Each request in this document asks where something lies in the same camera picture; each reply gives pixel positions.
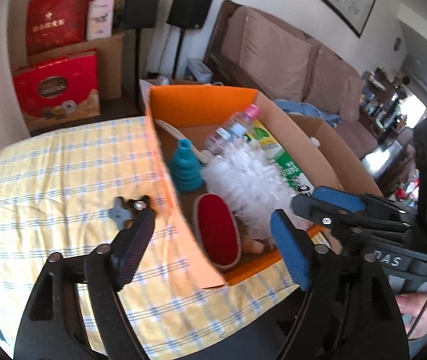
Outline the person's right hand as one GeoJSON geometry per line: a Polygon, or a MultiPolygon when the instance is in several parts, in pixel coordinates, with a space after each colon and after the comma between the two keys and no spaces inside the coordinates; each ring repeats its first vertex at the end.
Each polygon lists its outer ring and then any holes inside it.
{"type": "Polygon", "coordinates": [[[412,316],[404,328],[410,340],[427,335],[427,292],[404,293],[395,296],[401,314],[412,316]]]}

